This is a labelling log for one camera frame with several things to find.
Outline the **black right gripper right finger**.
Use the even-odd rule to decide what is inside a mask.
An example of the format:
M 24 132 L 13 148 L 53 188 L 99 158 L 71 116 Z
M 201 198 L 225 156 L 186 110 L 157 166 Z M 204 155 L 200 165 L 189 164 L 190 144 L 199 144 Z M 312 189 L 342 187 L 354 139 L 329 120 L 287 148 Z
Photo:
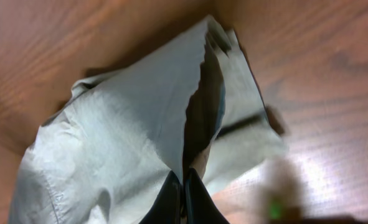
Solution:
M 194 168 L 190 168 L 184 185 L 188 224 L 229 224 L 219 212 Z

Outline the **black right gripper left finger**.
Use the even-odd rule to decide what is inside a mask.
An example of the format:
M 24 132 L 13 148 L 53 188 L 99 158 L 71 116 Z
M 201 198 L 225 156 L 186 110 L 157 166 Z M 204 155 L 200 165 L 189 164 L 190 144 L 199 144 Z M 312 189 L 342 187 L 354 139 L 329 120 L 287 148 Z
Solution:
M 139 224 L 180 224 L 181 185 L 170 171 L 149 212 Z

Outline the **khaki shorts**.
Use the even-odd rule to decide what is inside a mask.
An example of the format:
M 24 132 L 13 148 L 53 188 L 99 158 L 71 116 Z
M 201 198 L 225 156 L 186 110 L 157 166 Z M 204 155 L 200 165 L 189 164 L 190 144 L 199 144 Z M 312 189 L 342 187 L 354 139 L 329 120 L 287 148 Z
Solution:
M 26 149 L 9 223 L 138 223 L 169 174 L 195 168 L 213 194 L 287 150 L 235 32 L 213 17 L 71 92 Z

